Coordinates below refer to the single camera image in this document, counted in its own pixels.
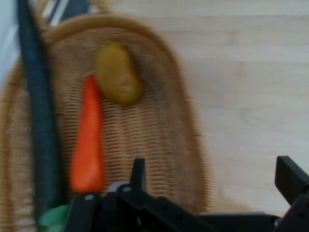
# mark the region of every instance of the woven basket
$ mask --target woven basket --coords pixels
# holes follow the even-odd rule
[[[110,41],[125,44],[145,86],[141,102],[123,107],[102,98],[104,162],[108,186],[128,180],[136,157],[146,158],[147,191],[166,196],[197,214],[214,207],[213,178],[178,57],[152,28],[127,15],[86,14],[55,28],[35,15],[53,71],[56,112],[68,178],[76,140],[84,78],[94,73],[94,56]],[[3,87],[0,110],[0,231],[33,231],[30,115],[26,82],[18,61]]]

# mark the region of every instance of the cucumber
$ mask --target cucumber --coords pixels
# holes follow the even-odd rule
[[[30,97],[35,218],[63,203],[60,138],[50,70],[27,0],[17,0],[19,40]]]

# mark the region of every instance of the carrot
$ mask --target carrot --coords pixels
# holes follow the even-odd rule
[[[77,143],[70,170],[70,185],[75,192],[100,192],[104,186],[101,157],[100,91],[95,76],[87,77]]]

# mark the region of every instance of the wooden table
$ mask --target wooden table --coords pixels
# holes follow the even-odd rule
[[[276,156],[309,173],[309,2],[111,0],[173,43],[185,61],[217,182],[217,211],[288,204]]]

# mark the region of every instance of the yellow potato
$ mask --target yellow potato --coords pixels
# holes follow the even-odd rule
[[[97,82],[103,95],[120,104],[138,101],[143,85],[129,51],[120,42],[111,42],[96,57]]]

